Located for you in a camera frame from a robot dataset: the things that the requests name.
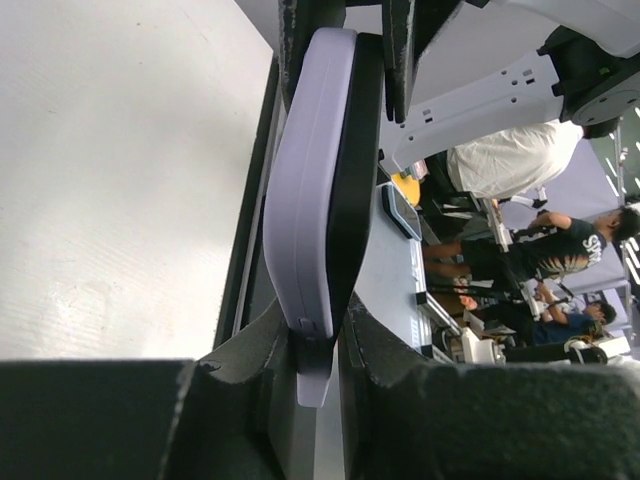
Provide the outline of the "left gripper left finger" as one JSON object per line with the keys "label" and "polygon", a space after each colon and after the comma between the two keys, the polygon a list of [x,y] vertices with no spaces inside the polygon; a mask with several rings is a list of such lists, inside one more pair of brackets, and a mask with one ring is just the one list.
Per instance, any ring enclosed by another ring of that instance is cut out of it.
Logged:
{"label": "left gripper left finger", "polygon": [[278,303],[199,360],[1,365],[5,479],[281,479],[293,377]]}

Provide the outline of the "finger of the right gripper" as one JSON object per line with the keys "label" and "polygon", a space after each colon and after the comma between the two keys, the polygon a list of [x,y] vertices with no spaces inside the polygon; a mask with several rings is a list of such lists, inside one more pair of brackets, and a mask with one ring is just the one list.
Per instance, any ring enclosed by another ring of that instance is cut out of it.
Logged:
{"label": "finger of the right gripper", "polygon": [[342,28],[341,0],[279,0],[279,77],[286,108],[291,107],[305,53],[316,30]]}
{"label": "finger of the right gripper", "polygon": [[382,2],[386,114],[403,123],[411,105],[421,56],[461,9],[462,1]]}

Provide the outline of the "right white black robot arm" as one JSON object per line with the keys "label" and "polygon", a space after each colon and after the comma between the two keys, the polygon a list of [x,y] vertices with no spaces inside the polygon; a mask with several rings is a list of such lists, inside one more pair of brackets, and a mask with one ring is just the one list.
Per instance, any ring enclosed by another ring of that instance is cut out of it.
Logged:
{"label": "right white black robot arm", "polygon": [[591,126],[639,98],[635,1],[522,1],[556,24],[538,49],[498,72],[413,105],[421,57],[458,1],[384,1],[380,34],[344,25],[345,1],[279,3],[286,165],[321,171],[349,159],[401,171],[500,130],[550,120]]}

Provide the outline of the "lavender phone case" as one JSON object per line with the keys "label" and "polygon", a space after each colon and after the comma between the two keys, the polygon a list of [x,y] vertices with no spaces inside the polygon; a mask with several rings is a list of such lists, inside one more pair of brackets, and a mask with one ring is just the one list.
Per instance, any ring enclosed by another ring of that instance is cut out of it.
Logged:
{"label": "lavender phone case", "polygon": [[327,229],[356,39],[348,29],[313,35],[264,206],[266,266],[293,335],[297,400],[310,408],[323,406],[333,363]]}

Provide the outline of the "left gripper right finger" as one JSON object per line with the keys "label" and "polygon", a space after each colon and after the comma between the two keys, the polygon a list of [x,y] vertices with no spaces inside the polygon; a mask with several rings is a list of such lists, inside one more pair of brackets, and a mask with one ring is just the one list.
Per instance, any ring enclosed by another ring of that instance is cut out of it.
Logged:
{"label": "left gripper right finger", "polygon": [[439,363],[352,297],[339,337],[349,479],[635,479],[629,368]]}

